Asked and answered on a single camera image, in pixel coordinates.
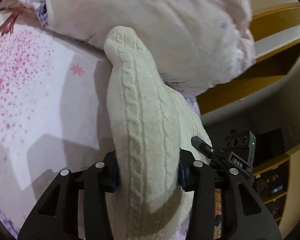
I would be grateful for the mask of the person's right hand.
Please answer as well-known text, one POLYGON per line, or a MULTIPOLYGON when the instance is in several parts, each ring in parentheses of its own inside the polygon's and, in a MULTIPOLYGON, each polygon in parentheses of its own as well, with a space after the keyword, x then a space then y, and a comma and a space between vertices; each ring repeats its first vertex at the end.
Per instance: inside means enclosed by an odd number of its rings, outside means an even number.
POLYGON ((215 189, 215 215, 222 214, 221 192, 220 189, 215 189))

